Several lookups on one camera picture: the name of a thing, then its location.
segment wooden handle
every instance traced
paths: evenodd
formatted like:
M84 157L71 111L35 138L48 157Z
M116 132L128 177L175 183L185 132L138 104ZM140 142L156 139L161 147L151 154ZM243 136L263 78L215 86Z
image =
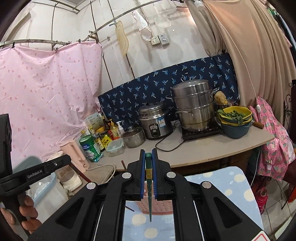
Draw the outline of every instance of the wooden handle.
M264 125L257 121L253 122L253 126L258 127L259 129L264 129Z

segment silver bolt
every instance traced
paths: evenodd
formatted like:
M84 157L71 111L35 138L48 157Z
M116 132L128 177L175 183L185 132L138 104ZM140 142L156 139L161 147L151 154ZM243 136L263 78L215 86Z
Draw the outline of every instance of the silver bolt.
M131 174L129 172L125 172L125 173L122 174L122 177L124 179L129 179L131 177Z
M176 173L174 173L174 172L167 173L167 177L169 177L169 178L174 178L175 176L176 176Z
M203 183L202 183L202 186L203 186L204 188L210 188L210 187L212 186L212 184L211 184L210 182L203 182Z
M95 187L96 187L96 184L95 183L88 183L86 185L86 188L89 189L89 190L94 189Z

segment red and white sticker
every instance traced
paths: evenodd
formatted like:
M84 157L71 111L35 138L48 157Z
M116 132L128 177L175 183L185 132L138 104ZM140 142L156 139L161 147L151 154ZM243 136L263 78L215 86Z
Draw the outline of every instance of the red and white sticker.
M267 237L264 231L261 231L259 234L256 235L255 238L253 238L252 241L270 241L270 239Z

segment finger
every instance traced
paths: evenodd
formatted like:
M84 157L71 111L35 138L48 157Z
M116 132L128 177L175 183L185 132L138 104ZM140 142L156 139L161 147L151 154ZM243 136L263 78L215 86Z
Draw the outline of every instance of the finger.
M9 211L7 211L5 208L0 208L0 209L1 209L1 212L4 216L4 218L9 223L9 225L14 225L15 219L14 219L13 215Z
M26 196L25 197L24 202L25 202L25 205L27 205L29 207L33 207L34 206L34 201L29 196Z
M22 227L27 231L35 231L40 225L41 222L34 218L28 221L22 221Z
M20 206L20 213L24 217L37 218L38 212L34 207Z

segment green plastic jar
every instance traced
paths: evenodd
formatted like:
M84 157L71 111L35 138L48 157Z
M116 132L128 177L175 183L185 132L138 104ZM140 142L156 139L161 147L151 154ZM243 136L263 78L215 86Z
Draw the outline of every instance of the green plastic jar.
M103 156L92 135L82 137L79 143L90 161L97 162Z

